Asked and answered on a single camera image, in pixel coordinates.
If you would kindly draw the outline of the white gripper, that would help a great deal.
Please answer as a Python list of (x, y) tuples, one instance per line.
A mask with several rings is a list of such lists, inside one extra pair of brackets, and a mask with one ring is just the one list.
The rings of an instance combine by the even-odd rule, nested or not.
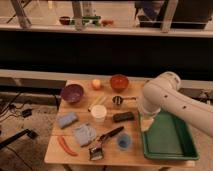
[(142, 116), (141, 131), (146, 132), (149, 130), (154, 122), (154, 117), (160, 112), (160, 108), (153, 105), (139, 105), (138, 111)]

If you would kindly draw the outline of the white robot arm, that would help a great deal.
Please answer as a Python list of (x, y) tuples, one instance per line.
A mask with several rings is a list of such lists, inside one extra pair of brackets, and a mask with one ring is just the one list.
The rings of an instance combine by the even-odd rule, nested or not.
[(137, 100), (142, 118), (154, 120), (164, 109), (213, 137), (213, 106), (181, 94), (180, 87), (180, 77), (169, 71), (145, 83)]

